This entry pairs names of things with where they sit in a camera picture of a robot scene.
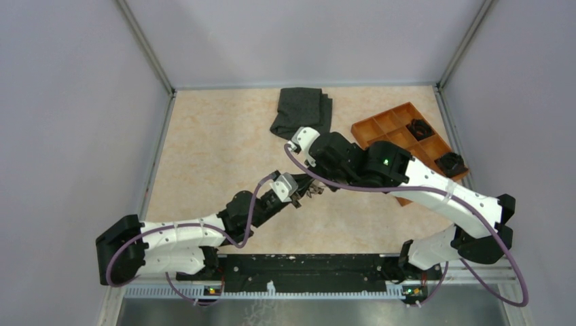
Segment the metal key holder plate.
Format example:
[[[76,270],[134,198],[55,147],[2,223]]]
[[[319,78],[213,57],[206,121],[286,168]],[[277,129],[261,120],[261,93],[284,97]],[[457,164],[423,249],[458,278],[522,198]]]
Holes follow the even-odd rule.
[[[295,181],[297,183],[296,194],[299,198],[305,196],[311,198],[313,195],[321,195],[325,188],[319,184],[319,181],[309,175],[296,175]]]

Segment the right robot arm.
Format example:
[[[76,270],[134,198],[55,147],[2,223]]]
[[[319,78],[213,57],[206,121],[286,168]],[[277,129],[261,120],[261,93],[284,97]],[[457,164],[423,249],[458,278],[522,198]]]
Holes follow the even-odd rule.
[[[507,194],[495,198],[475,193],[389,141],[362,149],[338,132],[319,134],[311,128],[303,129],[293,141],[319,176],[353,187],[383,187],[452,222],[432,236],[404,243],[398,270],[408,280],[445,261],[466,259],[485,265],[499,261],[504,252],[491,231],[511,248],[513,231],[505,224],[514,214],[516,201]]]

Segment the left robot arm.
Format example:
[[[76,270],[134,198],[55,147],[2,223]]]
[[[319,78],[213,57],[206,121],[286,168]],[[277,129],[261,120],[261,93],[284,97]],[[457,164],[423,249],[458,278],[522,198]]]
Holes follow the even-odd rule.
[[[154,223],[124,216],[95,240],[100,283],[119,287],[137,276],[165,272],[211,280],[218,270],[219,247],[244,245],[254,228],[289,204],[298,206],[301,197],[299,192],[284,197],[271,189],[258,198],[241,191],[224,210],[198,219]]]

